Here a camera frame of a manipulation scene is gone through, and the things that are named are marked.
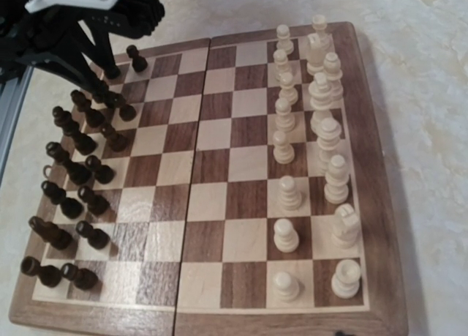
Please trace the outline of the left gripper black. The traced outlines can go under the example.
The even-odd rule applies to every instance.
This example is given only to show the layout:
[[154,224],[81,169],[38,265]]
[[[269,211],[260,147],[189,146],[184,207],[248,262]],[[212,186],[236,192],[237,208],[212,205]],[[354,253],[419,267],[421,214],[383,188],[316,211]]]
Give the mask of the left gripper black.
[[79,86],[105,105],[115,105],[110,92],[88,66],[92,61],[107,79],[117,67],[110,34],[140,39],[149,36],[165,16],[160,0],[118,0],[108,10],[54,5],[30,13],[29,0],[1,0],[1,79],[34,66]]

